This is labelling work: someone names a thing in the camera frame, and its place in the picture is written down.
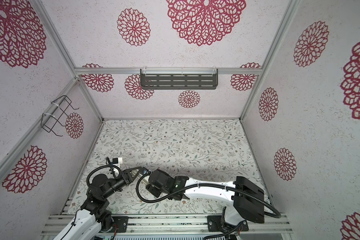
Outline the white remote control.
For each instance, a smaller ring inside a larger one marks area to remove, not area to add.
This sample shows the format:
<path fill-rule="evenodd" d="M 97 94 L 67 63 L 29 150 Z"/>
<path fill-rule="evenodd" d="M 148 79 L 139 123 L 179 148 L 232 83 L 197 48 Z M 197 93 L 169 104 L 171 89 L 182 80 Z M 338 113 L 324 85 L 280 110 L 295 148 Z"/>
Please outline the white remote control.
<path fill-rule="evenodd" d="M 132 175 L 132 177 L 135 179 L 135 178 L 140 178 L 141 176 L 143 176 L 144 175 L 144 173 L 142 173 L 142 171 L 141 170 L 132 170 L 131 171 L 131 175 Z"/>

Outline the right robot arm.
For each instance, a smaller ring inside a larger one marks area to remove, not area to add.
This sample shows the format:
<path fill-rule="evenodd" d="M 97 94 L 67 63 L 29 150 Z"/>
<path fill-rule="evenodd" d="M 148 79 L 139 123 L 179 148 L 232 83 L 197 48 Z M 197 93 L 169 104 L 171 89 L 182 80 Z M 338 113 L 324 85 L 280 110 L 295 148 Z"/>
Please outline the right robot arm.
<path fill-rule="evenodd" d="M 208 199 L 228 204 L 223 210 L 225 224 L 237 225 L 242 220 L 263 224 L 265 222 L 264 205 L 247 197 L 249 194 L 261 201 L 264 200 L 264 191 L 245 177 L 236 177 L 235 181 L 214 182 L 214 185 L 222 188 L 203 187 L 202 184 L 213 182 L 196 180 L 186 176 L 172 178 L 161 170 L 155 170 L 148 178 L 146 189 L 156 198 L 161 194 L 172 194 L 182 188 L 196 185 L 192 189 L 185 190 L 170 197 L 171 200 L 182 199 Z"/>

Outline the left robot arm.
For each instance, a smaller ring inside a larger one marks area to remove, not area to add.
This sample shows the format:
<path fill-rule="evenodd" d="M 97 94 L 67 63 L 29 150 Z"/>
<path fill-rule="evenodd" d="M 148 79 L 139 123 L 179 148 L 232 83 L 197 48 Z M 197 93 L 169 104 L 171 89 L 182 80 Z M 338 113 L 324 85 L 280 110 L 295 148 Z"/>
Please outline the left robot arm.
<path fill-rule="evenodd" d="M 108 178 L 105 174 L 92 175 L 102 169 L 116 169 L 118 175 Z M 136 167 L 122 171 L 118 166 L 105 165 L 91 171 L 87 178 L 87 199 L 76 211 L 73 219 L 55 237 L 56 240 L 92 240 L 101 231 L 112 228 L 112 213 L 107 210 L 108 197 L 122 188 L 129 186 L 138 175 L 148 174 L 150 171 L 143 167 Z"/>

